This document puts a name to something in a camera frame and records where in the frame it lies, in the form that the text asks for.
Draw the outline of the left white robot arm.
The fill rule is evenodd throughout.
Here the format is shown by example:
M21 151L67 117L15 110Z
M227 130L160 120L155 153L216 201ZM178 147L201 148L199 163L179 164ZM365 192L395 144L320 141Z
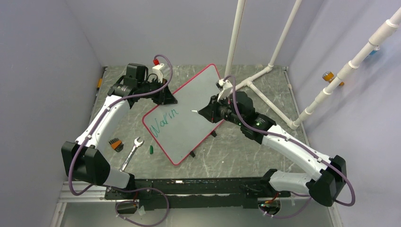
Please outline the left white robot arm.
M151 99L157 105L178 103L168 88L173 75L171 64L157 60L154 63L152 72L156 77L152 80L148 79L145 65L128 64L125 75L110 87L102 108L88 128L74 142L63 144L61 153L70 182L75 179L116 187L125 199L135 194L134 175L111 167L103 151L121 119L141 98Z

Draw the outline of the silver combination wrench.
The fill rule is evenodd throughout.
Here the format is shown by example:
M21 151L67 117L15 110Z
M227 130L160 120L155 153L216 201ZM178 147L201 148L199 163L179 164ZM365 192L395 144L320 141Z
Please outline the silver combination wrench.
M125 171L127 165L129 164L130 160L132 159L134 153L136 152L136 150L137 150L140 146L143 145L143 143L144 143L144 140L142 140L141 137L137 137L137 138L134 140L133 147L132 147L131 151L129 152L128 156L126 157L126 159L124 160L123 164L122 164L121 167L119 168L119 171L121 171L121 172L124 172L124 171Z

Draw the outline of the blue wall fitting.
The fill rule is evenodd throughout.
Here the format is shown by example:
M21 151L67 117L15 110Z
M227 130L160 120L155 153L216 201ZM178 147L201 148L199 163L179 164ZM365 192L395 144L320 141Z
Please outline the blue wall fitting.
M380 50L380 47L379 46L376 46L370 53L369 53L369 55L371 56L371 55L374 55L376 52L378 52Z

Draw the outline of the orange black brush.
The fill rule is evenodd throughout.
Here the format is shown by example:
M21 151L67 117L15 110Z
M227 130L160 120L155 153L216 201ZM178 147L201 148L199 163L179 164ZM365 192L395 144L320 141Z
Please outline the orange black brush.
M111 148L116 151L120 152L123 150L124 144L119 138L113 138L109 141Z

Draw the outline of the white PVC diagonal pipe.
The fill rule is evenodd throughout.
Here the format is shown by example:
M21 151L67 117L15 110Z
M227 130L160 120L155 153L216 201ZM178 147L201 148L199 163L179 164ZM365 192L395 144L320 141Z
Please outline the white PVC diagonal pipe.
M314 101L300 113L299 117L294 120L289 127L295 130L303 121L307 120L315 111L315 109L333 93L334 89L359 68L363 60L377 46L380 46L387 38L395 33L395 31L399 28L400 23L401 9L398 9L389 19L379 26L379 28L370 36L368 42L361 48L356 56L342 67L332 82L321 90L321 92L315 97Z

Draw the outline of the orange yellow wall fitting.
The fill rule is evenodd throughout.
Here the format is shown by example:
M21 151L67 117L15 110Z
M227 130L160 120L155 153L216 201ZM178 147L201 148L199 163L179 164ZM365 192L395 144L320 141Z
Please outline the orange yellow wall fitting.
M327 71L322 75L322 78L326 82L331 83L334 80L335 75L331 71Z

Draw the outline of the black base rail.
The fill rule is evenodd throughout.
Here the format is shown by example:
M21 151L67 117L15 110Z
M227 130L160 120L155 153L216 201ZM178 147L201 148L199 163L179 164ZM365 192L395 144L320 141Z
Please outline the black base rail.
M136 179L139 192L121 192L108 188L106 200L138 201L145 210L165 208L242 207L255 209L269 199L279 201L290 193L269 189L259 177Z

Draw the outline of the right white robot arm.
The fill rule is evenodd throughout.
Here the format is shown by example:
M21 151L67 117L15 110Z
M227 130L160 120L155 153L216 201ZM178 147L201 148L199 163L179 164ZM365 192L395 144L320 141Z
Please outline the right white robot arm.
M322 154L287 133L274 120L257 112L245 92L236 92L236 98L229 96L220 101L218 96L212 96L197 113L211 123L225 120L240 126L245 137L276 150L304 170L300 174L270 169L261 178L264 195L288 191L310 196L326 207L338 202L337 197L346 184L345 159Z

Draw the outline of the red framed whiteboard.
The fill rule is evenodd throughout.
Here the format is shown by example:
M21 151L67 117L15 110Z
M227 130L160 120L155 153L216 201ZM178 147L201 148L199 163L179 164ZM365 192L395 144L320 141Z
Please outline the red framed whiteboard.
M143 125L173 165L179 165L219 126L191 112L204 108L219 93L219 79L216 65L209 64L173 92L178 104L157 105L143 116Z

